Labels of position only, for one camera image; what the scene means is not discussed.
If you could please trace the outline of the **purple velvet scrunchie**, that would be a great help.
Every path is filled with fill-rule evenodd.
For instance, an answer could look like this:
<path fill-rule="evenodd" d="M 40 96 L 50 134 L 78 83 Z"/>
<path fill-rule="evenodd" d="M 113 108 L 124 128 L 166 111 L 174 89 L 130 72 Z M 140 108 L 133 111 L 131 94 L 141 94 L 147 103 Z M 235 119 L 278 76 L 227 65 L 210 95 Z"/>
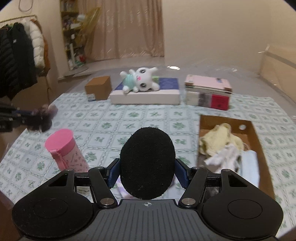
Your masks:
<path fill-rule="evenodd" d="M 52 119 L 56 116 L 58 108 L 54 105 L 43 105 L 30 113 L 27 119 L 27 129 L 44 133 L 52 126 Z"/>

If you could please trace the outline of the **black round foam pad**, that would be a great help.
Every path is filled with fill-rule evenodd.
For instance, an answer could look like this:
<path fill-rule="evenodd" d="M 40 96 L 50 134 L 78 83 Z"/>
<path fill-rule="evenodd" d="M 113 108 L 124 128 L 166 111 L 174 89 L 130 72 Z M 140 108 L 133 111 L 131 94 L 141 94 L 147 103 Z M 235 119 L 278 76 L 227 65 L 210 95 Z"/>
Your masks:
<path fill-rule="evenodd" d="M 150 200 L 162 196 L 175 172 L 175 147 L 158 128 L 140 128 L 120 151 L 120 180 L 133 197 Z"/>

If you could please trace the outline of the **white cloth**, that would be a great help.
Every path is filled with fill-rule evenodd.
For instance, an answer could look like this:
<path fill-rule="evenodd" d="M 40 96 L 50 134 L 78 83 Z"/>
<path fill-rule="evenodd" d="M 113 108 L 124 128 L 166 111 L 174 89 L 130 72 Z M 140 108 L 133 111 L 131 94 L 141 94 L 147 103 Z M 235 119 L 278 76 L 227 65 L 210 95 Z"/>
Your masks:
<path fill-rule="evenodd" d="M 214 156 L 204 161 L 204 166 L 212 173 L 220 174 L 222 169 L 230 169 L 234 172 L 240 170 L 241 151 L 233 144 L 225 146 Z"/>

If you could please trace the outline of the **yellow fluffy towel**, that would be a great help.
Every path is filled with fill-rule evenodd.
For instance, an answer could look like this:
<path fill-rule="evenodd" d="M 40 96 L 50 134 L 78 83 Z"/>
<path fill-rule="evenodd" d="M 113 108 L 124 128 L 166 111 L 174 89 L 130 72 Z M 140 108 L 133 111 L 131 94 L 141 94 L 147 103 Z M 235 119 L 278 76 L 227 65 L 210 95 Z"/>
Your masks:
<path fill-rule="evenodd" d="M 230 144 L 239 151 L 244 150 L 243 141 L 231 133 L 231 125 L 228 123 L 215 125 L 208 133 L 199 137 L 198 144 L 199 153 L 206 156 L 214 156 Z"/>

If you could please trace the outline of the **blue disposable face mask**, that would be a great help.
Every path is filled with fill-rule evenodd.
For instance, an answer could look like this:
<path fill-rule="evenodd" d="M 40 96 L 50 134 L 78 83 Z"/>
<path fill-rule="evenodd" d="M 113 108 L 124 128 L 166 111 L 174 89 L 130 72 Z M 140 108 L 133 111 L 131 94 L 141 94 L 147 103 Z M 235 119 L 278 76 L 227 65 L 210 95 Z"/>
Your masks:
<path fill-rule="evenodd" d="M 252 185 L 259 187 L 260 174 L 257 153 L 243 143 L 244 151 L 241 152 L 241 176 Z"/>

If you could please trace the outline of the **purple tissue pack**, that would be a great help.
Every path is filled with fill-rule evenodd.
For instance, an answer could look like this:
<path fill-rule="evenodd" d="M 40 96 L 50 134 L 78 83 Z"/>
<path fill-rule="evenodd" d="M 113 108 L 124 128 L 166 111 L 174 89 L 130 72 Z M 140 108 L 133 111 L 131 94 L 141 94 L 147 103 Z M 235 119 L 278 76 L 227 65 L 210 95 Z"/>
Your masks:
<path fill-rule="evenodd" d="M 174 184 L 175 184 L 175 179 L 173 179 L 173 181 L 171 182 L 171 184 L 170 184 L 169 188 L 166 190 L 166 192 L 162 196 L 157 197 L 156 199 L 165 199 L 167 197 L 168 190 L 170 188 L 172 188 L 174 186 Z M 121 180 L 119 178 L 116 181 L 116 186 L 117 186 L 118 192 L 121 194 L 122 199 L 138 199 L 126 191 L 126 189 L 122 185 Z"/>

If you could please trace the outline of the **black puffer jacket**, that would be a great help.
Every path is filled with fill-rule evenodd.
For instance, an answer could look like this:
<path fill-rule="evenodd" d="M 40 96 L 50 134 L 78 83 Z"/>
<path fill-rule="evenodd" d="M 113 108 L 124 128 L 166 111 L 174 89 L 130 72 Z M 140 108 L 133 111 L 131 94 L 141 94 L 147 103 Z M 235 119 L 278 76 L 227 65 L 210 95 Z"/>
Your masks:
<path fill-rule="evenodd" d="M 21 23 L 1 28 L 1 98 L 38 83 L 32 41 Z"/>

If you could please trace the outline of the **floral patterned tablecloth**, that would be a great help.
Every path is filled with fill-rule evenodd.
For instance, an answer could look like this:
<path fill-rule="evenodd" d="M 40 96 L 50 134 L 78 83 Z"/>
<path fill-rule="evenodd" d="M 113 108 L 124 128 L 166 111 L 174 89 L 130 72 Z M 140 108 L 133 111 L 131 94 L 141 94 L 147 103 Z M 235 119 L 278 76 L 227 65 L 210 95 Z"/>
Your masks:
<path fill-rule="evenodd" d="M 55 100 L 58 114 L 45 133 L 23 131 L 1 162 L 1 192 L 12 202 L 33 191 L 59 172 L 45 148 L 55 131 L 68 128 L 89 167 L 107 166 L 139 128 L 151 126 L 172 139 L 177 158 L 189 167 L 197 163 L 202 115 L 251 121 L 271 174 L 276 201 L 284 218 L 279 235 L 295 226 L 295 124 L 270 97 L 234 94 L 227 111 L 184 103 L 179 105 L 113 105 L 89 102 L 84 93 L 65 93 Z"/>

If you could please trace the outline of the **pink lidded cup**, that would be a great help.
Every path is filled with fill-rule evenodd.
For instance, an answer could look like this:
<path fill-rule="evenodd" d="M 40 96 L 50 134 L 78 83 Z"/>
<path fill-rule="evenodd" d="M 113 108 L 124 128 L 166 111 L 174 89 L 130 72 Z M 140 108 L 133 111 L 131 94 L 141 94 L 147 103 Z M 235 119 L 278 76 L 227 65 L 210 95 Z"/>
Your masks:
<path fill-rule="evenodd" d="M 76 173 L 88 172 L 88 163 L 71 130 L 63 128 L 50 135 L 45 142 L 45 148 L 56 161 L 60 171 L 73 169 Z"/>

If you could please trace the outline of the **open cardboard tray box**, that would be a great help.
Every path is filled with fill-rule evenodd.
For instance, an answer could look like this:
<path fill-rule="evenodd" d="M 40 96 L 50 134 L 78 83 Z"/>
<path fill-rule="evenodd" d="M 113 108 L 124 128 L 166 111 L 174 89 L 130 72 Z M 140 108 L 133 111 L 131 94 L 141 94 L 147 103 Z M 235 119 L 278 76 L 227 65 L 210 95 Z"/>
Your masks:
<path fill-rule="evenodd" d="M 275 198 L 262 146 L 248 120 L 201 115 L 197 166 L 217 174 L 230 169 Z"/>

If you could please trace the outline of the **white puffer jacket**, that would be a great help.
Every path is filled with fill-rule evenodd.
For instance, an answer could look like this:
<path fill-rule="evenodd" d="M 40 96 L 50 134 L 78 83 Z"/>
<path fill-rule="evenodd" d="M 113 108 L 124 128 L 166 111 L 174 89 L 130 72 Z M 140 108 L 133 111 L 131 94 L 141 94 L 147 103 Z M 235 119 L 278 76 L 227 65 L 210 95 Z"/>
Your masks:
<path fill-rule="evenodd" d="M 43 34 L 40 28 L 31 20 L 21 20 L 21 24 L 24 26 L 25 32 L 32 43 L 35 67 L 42 70 L 45 68 Z"/>

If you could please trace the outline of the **long white blue box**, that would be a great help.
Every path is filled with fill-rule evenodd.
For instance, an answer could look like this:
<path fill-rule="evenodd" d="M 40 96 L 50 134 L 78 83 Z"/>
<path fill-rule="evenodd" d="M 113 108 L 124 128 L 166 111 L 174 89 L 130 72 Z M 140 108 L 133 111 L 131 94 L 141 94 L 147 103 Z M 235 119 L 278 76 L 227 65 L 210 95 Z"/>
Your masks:
<path fill-rule="evenodd" d="M 124 94 L 123 84 L 119 84 L 110 94 L 112 104 L 159 104 L 178 105 L 180 104 L 180 88 L 178 78 L 159 78 L 160 90 L 134 93 L 131 91 Z"/>

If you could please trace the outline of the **stack of books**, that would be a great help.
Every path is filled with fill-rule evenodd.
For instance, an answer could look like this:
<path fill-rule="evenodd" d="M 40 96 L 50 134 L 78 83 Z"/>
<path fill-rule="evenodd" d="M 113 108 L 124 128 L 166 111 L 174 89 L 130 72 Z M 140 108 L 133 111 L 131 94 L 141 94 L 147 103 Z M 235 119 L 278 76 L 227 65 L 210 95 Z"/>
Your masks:
<path fill-rule="evenodd" d="M 185 79 L 186 104 L 228 110 L 232 87 L 227 79 L 187 75 Z"/>

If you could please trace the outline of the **small brown cardboard box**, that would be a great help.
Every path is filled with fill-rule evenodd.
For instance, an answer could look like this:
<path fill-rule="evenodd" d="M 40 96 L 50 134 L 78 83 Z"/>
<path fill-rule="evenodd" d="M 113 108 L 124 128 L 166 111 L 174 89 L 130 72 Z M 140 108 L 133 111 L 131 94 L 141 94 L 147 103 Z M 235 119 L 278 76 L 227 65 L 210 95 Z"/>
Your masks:
<path fill-rule="evenodd" d="M 110 76 L 92 78 L 85 85 L 85 93 L 88 101 L 107 100 L 111 92 Z"/>

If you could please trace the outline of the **white plush bunny toy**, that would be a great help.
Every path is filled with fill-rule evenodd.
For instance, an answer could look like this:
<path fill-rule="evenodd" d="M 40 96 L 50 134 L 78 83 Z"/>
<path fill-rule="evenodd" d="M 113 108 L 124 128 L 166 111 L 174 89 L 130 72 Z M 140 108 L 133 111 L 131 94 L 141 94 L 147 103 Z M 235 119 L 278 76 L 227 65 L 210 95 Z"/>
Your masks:
<path fill-rule="evenodd" d="M 124 94 L 128 94 L 131 91 L 137 92 L 146 92 L 149 90 L 158 91 L 160 86 L 158 83 L 153 81 L 152 75 L 158 71 L 158 68 L 147 68 L 141 67 L 136 71 L 130 69 L 129 72 L 122 71 L 119 75 L 122 79 L 123 88 L 122 91 Z"/>

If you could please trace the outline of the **small green box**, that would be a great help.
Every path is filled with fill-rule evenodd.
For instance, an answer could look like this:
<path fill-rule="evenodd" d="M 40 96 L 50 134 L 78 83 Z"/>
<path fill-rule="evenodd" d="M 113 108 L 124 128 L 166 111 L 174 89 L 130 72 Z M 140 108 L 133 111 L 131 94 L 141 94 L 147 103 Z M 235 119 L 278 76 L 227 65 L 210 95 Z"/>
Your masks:
<path fill-rule="evenodd" d="M 153 82 L 159 84 L 159 76 L 152 76 Z"/>

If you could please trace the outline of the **cluttered wooden shelf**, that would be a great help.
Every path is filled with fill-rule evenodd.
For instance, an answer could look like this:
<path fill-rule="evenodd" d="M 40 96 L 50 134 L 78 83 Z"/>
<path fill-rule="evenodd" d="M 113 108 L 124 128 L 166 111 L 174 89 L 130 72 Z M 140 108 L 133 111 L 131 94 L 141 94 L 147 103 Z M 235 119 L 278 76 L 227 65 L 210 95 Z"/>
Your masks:
<path fill-rule="evenodd" d="M 69 72 L 66 76 L 88 69 L 82 41 L 82 25 L 85 15 L 79 14 L 78 1 L 60 1 L 60 15 L 65 54 Z"/>

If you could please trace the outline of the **beige curtain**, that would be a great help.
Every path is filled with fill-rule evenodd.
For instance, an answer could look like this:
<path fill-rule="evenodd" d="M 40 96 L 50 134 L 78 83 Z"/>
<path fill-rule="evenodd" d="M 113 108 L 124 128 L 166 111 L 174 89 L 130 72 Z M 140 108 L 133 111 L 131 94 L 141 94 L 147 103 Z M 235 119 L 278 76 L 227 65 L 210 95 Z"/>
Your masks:
<path fill-rule="evenodd" d="M 84 47 L 87 59 L 164 56 L 161 1 L 78 1 L 81 14 L 94 8 L 100 11 Z"/>

